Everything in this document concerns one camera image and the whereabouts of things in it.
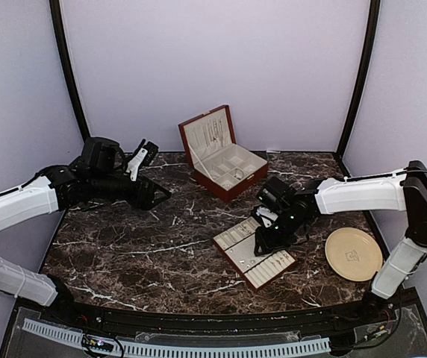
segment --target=white perforated rail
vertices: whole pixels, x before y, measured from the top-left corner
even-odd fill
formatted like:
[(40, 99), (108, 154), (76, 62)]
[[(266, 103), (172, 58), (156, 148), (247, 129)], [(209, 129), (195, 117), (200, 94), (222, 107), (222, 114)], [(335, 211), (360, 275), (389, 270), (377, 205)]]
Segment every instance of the white perforated rail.
[[(55, 327), (47, 323), (25, 319), (23, 330), (77, 349), (81, 347), (83, 333), (80, 330), (70, 330), (68, 327)], [(114, 345), (110, 357), (120, 357), (117, 343), (103, 338), (105, 342)], [(124, 347), (124, 357), (156, 357), (156, 358), (287, 358), (306, 357), (312, 354), (328, 353), (329, 339), (314, 339), (306, 342), (285, 343), (281, 345), (262, 345), (256, 347), (232, 348), (202, 348), (202, 347), (173, 347), (166, 345), (147, 345), (119, 340)]]

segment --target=black pole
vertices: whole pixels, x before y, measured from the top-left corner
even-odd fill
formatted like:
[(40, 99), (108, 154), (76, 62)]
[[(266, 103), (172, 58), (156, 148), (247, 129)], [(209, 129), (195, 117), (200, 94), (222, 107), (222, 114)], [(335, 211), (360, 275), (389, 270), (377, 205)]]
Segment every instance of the black pole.
[(340, 143), (336, 150), (336, 155), (342, 159), (348, 141), (355, 125), (356, 115), (360, 107), (361, 96), (363, 95), (364, 84), (370, 67), (371, 53), (373, 52), (373, 43), (375, 42), (376, 26), (378, 24), (379, 6), (381, 0), (370, 1), (370, 14), (368, 15), (368, 23), (366, 27), (366, 34), (364, 36), (363, 52), (361, 53), (360, 66), (358, 69), (358, 76), (356, 77), (355, 88), (351, 103), (349, 104), (348, 115), (346, 116), (345, 126), (341, 134)]
[(74, 110), (82, 139), (86, 140), (86, 138), (89, 138), (91, 135), (87, 127), (86, 117), (84, 117), (84, 111), (82, 110), (78, 88), (72, 71), (71, 60), (69, 59), (59, 0), (49, 0), (49, 6), (51, 8), (51, 18), (54, 27), (54, 35), (56, 36), (57, 50), (59, 51), (59, 58), (61, 60), (61, 66), (63, 67), (64, 80), (66, 81), (69, 97), (71, 98), (72, 109)]

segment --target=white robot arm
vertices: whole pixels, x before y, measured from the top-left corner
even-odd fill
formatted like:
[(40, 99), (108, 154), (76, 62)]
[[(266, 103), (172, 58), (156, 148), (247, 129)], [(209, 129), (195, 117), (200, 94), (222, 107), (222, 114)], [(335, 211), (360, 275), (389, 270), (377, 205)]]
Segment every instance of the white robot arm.
[(409, 228), (368, 292), (377, 301), (394, 295), (403, 280), (427, 257), (427, 169), (420, 161), (387, 174), (316, 180), (299, 191), (272, 178), (257, 197), (276, 214), (272, 220), (262, 214), (264, 207), (256, 207), (252, 212), (261, 224), (255, 232), (257, 255), (294, 244), (296, 230), (319, 215), (354, 210), (406, 211)]
[[(157, 146), (143, 143), (137, 150), (143, 151), (143, 160), (138, 161), (137, 169), (148, 165), (157, 153)], [(115, 168), (115, 156), (119, 152), (123, 156), (117, 142), (88, 138), (81, 156), (69, 166), (45, 168), (26, 184), (1, 192), (0, 231), (93, 198), (126, 200), (132, 207), (150, 210), (170, 197), (170, 192), (148, 178), (136, 175), (132, 180), (123, 167), (121, 170)], [(46, 307), (55, 300), (72, 300), (69, 290), (56, 277), (36, 274), (1, 257), (0, 291)]]

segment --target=robotic hand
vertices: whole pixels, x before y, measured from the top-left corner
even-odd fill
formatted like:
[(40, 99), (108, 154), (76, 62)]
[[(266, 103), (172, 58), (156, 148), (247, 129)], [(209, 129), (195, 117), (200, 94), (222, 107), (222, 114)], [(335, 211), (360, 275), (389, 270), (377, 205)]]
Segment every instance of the robotic hand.
[(427, 169), (420, 161), (394, 172), (360, 178), (329, 178), (299, 191), (271, 178), (257, 195), (265, 207), (253, 209), (261, 224), (255, 231), (255, 255), (281, 250), (297, 241), (296, 231), (308, 220), (353, 210), (398, 210), (409, 227), (375, 276), (356, 313), (364, 320), (382, 310), (402, 281), (427, 258)]
[[(50, 166), (29, 182), (0, 193), (0, 231), (35, 216), (63, 211), (94, 198), (125, 200), (133, 208), (150, 210), (171, 193), (138, 175), (158, 152), (151, 142), (126, 156), (119, 143), (91, 137), (81, 156), (68, 166)], [(115, 167), (116, 154), (122, 163)], [(42, 306), (73, 301), (67, 287), (56, 277), (36, 274), (0, 257), (0, 291), (27, 298)]]

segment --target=beige plate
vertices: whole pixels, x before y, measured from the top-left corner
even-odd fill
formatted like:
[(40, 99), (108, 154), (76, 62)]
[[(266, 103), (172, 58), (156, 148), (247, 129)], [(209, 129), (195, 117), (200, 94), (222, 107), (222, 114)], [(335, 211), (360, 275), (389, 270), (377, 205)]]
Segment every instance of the beige plate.
[(352, 227), (331, 233), (325, 253), (336, 273), (351, 281), (371, 280), (383, 265), (383, 255), (374, 238)]

